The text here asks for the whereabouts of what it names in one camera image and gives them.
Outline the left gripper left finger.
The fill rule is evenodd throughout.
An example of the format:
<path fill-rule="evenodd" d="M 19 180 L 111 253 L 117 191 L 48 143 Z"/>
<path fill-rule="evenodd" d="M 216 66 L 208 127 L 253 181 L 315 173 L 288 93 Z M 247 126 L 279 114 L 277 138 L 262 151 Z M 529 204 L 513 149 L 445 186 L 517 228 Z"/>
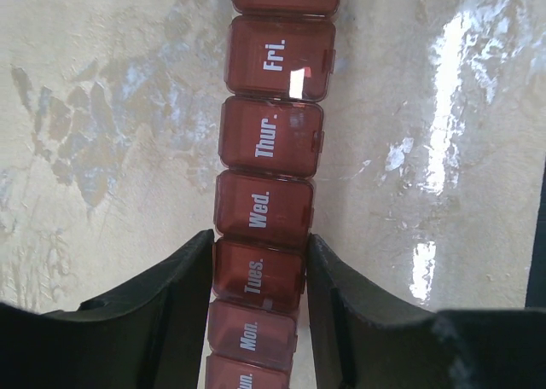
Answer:
<path fill-rule="evenodd" d="M 196 388 L 212 230 L 76 311 L 1 305 L 3 388 Z"/>

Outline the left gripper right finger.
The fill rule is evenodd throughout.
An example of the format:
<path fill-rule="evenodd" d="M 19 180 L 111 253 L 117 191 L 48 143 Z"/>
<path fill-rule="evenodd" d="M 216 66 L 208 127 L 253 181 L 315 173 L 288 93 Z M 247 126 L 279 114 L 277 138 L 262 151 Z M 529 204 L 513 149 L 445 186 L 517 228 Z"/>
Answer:
<path fill-rule="evenodd" d="M 308 243 L 320 388 L 542 388 L 545 312 L 431 312 L 379 287 L 318 235 Z"/>

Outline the red weekly pill organizer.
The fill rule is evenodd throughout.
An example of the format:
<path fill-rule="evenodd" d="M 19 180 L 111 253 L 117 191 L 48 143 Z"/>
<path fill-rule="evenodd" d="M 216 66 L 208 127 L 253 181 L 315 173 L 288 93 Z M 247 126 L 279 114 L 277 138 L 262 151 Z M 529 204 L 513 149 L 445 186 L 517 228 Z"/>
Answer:
<path fill-rule="evenodd" d="M 231 0 L 208 388 L 287 388 L 340 0 Z"/>

